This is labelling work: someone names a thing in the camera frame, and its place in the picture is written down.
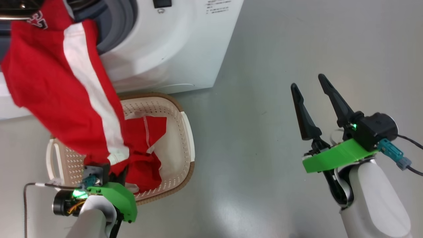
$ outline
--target green 3d-printed mount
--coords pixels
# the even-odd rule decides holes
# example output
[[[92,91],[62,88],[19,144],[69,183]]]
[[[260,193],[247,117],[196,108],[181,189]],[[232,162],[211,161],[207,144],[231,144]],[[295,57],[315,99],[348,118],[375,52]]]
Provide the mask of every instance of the green 3d-printed mount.
[[[357,162],[375,153],[377,153],[377,150],[368,152],[354,139],[349,139],[337,146],[304,159],[302,164],[307,173],[321,172]]]
[[[87,192],[103,195],[124,215],[124,221],[134,222],[138,210],[135,196],[120,183],[108,182],[101,187],[88,187]]]

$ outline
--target white washing machine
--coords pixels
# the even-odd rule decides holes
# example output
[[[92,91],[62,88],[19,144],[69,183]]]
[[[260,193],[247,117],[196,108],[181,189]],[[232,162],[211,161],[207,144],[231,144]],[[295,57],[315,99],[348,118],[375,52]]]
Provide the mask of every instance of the white washing machine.
[[[67,2],[76,21],[97,21],[97,48],[118,93],[170,94],[214,85],[243,0]],[[8,34],[10,23],[0,23],[0,58],[10,44]],[[28,114],[14,106],[0,74],[0,118]]]

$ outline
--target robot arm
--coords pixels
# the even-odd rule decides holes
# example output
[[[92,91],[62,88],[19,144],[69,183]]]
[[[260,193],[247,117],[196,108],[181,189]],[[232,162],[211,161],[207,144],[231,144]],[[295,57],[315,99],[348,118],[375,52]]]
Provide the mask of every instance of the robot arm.
[[[374,161],[353,165],[353,201],[340,214],[349,238],[410,238],[411,221],[391,183]]]
[[[66,238],[116,238],[123,221],[136,220],[134,194],[123,186],[125,172],[109,177],[109,170],[109,164],[85,166],[81,189],[56,194],[54,214],[78,217]]]
[[[313,140],[312,150],[303,159],[306,172],[325,176],[332,197],[341,207],[349,238],[410,238],[408,214],[374,161],[379,150],[402,170],[410,169],[411,162],[390,143],[398,136],[395,121],[386,114],[364,116],[360,111],[354,112],[326,76],[320,74],[319,81],[334,107],[338,126],[344,130],[344,142],[330,146],[320,138],[320,128],[308,114],[298,87],[292,84],[301,137]]]

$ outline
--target brown basket rim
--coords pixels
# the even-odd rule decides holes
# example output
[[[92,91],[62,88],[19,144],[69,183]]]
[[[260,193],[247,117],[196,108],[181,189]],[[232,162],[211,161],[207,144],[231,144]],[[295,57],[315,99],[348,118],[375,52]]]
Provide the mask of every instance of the brown basket rim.
[[[137,201],[137,206],[144,205],[146,203],[154,202],[156,200],[165,198],[165,197],[167,197],[169,195],[172,195],[172,194],[178,192],[179,190],[183,189],[187,185],[187,183],[191,180],[192,174],[194,173],[194,167],[195,167],[195,162],[193,161],[193,162],[190,163],[190,168],[188,170],[187,176],[181,182],[181,184],[179,184],[177,187],[175,187],[175,188],[173,188],[173,189],[171,189],[169,191],[166,191],[166,192],[164,192],[162,194],[158,194],[158,195],[154,195],[152,197],[146,198],[146,199],[138,200]]]
[[[129,94],[129,95],[119,96],[121,101],[130,100],[130,99],[137,99],[137,98],[145,98],[145,97],[161,97],[161,98],[167,99],[167,100],[171,101],[176,106],[176,108],[179,110],[179,112],[184,111],[181,104],[179,104],[179,102],[174,97],[169,96],[167,94],[163,94],[163,93],[152,92],[152,93]]]

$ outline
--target red and white garment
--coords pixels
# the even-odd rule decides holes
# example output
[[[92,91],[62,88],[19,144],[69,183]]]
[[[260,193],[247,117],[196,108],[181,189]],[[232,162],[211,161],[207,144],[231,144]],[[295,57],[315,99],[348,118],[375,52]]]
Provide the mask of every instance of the red and white garment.
[[[26,107],[85,163],[109,162],[140,191],[161,183],[160,161],[147,154],[166,132],[166,118],[125,120],[121,102],[96,50],[97,26],[74,23],[63,0],[45,0],[32,19],[11,24],[1,67],[15,104]]]

